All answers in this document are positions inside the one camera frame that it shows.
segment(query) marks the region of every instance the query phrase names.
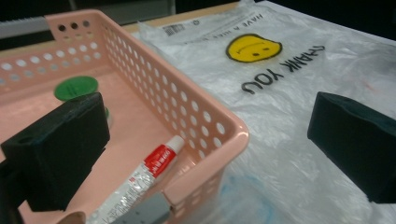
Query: tube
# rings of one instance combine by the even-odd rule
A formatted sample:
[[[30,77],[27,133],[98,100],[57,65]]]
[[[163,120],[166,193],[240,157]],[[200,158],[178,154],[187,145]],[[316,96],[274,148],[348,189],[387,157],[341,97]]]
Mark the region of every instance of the tube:
[[[87,223],[111,223],[140,202],[146,192],[170,170],[183,146],[183,138],[176,135],[166,144],[155,148],[128,179],[90,215]]]

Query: green bottle cap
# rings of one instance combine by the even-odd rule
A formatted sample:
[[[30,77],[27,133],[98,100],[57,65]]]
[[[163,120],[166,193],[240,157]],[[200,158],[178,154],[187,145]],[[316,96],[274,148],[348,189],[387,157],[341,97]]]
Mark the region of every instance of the green bottle cap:
[[[98,86],[98,81],[94,77],[71,77],[55,88],[54,95],[58,100],[68,101],[81,95],[96,92]]]

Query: white plastic bag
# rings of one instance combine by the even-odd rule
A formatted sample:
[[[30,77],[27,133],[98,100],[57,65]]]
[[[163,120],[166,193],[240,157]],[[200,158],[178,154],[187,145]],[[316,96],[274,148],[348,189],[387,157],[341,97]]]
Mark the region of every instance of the white plastic bag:
[[[279,42],[282,50],[255,63],[230,59],[228,45],[246,34]],[[394,207],[369,203],[306,137],[318,91],[396,119],[395,47],[252,4],[161,28],[141,24],[140,38],[250,132],[248,149],[227,168],[217,198],[186,223],[396,223]]]

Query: smiley face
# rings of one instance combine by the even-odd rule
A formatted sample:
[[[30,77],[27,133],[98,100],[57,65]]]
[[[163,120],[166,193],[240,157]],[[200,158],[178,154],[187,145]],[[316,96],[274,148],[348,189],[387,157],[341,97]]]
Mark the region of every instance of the smiley face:
[[[282,44],[259,35],[240,35],[227,47],[227,56],[240,63],[254,63],[275,57],[282,51]]]

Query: pink plastic basket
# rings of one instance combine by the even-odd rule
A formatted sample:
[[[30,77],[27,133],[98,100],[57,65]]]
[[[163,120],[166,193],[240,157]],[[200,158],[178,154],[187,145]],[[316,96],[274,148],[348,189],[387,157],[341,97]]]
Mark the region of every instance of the pink plastic basket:
[[[99,81],[113,124],[106,151],[66,211],[32,213],[24,203],[25,222],[56,223],[76,211],[89,215],[175,134],[187,144],[148,196],[163,192],[172,207],[167,222],[174,223],[216,193],[224,167],[248,143],[245,124],[100,11],[46,19],[55,43],[0,59],[0,141],[60,105],[54,87],[74,76]]]

